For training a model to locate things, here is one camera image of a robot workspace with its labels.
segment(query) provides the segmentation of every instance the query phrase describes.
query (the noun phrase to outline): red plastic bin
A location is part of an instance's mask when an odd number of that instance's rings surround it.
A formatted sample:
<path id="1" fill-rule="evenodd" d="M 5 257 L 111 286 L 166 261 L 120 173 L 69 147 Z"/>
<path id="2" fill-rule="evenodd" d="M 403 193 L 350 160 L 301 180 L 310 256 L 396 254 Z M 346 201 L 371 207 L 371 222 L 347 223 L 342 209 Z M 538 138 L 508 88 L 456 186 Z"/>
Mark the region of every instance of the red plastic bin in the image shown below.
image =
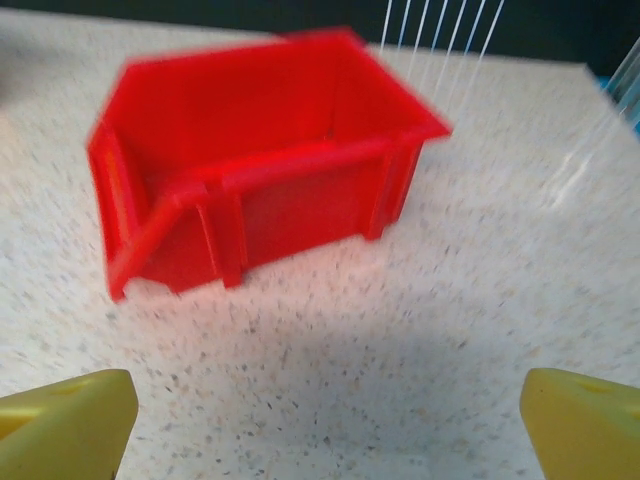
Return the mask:
<path id="1" fill-rule="evenodd" d="M 109 292 L 173 292 L 398 219 L 447 124 L 345 29 L 140 59 L 88 144 Z"/>

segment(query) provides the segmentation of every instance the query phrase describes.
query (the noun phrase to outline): granite countertop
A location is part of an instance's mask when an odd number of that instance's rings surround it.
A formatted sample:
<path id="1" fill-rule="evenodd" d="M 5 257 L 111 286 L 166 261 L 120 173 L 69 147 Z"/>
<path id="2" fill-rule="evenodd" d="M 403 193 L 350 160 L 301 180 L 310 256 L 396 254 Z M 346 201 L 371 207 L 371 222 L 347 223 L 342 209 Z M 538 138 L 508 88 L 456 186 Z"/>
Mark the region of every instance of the granite countertop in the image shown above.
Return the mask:
<path id="1" fill-rule="evenodd" d="M 0 395 L 128 369 L 120 480 L 541 479 L 529 368 L 640 385 L 637 139 L 582 66 L 486 59 L 461 115 L 466 80 L 447 106 L 429 76 L 456 133 L 381 241 L 114 305 L 84 142 L 118 67 L 253 38 L 0 10 Z"/>

